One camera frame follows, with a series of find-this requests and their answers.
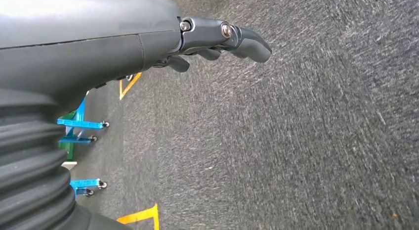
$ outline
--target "gray carpet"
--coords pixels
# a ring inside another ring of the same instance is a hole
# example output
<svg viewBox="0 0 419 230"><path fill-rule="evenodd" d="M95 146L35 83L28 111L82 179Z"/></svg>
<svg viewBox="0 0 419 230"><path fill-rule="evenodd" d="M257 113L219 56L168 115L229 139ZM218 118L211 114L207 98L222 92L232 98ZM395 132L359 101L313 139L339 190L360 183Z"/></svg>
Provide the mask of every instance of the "gray carpet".
<svg viewBox="0 0 419 230"><path fill-rule="evenodd" d="M174 1L253 27L273 56L189 57L122 101L99 89L113 126L74 173L111 184L83 205L158 203L162 229L419 228L419 0Z"/></svg>

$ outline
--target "bolt head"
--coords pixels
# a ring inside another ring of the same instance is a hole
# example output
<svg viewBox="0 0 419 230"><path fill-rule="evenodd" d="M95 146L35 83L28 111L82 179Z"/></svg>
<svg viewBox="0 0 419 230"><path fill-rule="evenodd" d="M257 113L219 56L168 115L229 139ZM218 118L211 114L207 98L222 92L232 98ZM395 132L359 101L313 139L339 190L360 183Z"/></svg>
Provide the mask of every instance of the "bolt head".
<svg viewBox="0 0 419 230"><path fill-rule="evenodd" d="M187 21L182 21L179 26L181 31L189 31L191 29L191 24Z"/></svg>
<svg viewBox="0 0 419 230"><path fill-rule="evenodd" d="M230 38L232 35L232 29L230 24L228 24L227 22L224 22L221 24L221 34L223 35L224 38Z"/></svg>

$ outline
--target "small caster wheel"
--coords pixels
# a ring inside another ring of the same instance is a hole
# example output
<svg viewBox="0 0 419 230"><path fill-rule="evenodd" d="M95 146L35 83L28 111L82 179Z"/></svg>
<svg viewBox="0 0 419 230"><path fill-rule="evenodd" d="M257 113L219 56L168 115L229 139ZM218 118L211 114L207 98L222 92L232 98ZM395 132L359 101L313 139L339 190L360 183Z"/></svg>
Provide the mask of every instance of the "small caster wheel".
<svg viewBox="0 0 419 230"><path fill-rule="evenodd" d="M131 80L134 78L134 74L131 74L129 76L126 77L126 79L131 82Z"/></svg>
<svg viewBox="0 0 419 230"><path fill-rule="evenodd" d="M86 196L87 196L87 197L91 197L92 195L94 195L94 191L93 191L93 190L91 190L91 189L87 189L87 190L86 190Z"/></svg>
<svg viewBox="0 0 419 230"><path fill-rule="evenodd" d="M106 128L110 126L109 122L107 121L102 121L102 124L103 124L103 127L106 127Z"/></svg>
<svg viewBox="0 0 419 230"><path fill-rule="evenodd" d="M99 189L106 189L106 187L108 187L106 182L99 182Z"/></svg>

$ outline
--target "blue metal bracket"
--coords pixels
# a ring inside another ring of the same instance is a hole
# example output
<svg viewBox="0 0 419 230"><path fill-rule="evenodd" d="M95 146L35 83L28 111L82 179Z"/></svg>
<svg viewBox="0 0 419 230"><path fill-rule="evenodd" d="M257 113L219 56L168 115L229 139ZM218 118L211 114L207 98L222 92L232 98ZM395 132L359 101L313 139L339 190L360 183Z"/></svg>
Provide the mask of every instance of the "blue metal bracket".
<svg viewBox="0 0 419 230"><path fill-rule="evenodd" d="M89 121L58 119L57 124L58 125L65 125L67 127L73 127L73 128L94 129L94 130L103 129L103 123L95 123L95 122L89 122Z"/></svg>

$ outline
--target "green plastic piece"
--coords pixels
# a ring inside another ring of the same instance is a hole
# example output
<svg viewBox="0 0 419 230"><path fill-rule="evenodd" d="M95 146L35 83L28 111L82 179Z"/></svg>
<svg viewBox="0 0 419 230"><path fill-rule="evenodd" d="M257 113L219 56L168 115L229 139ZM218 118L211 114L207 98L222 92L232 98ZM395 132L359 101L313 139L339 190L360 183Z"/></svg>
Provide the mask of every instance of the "green plastic piece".
<svg viewBox="0 0 419 230"><path fill-rule="evenodd" d="M64 116L61 116L62 120L72 120L76 115L76 111L70 112ZM72 142L60 142L59 148L67 151L67 161L72 161L74 158L74 143Z"/></svg>

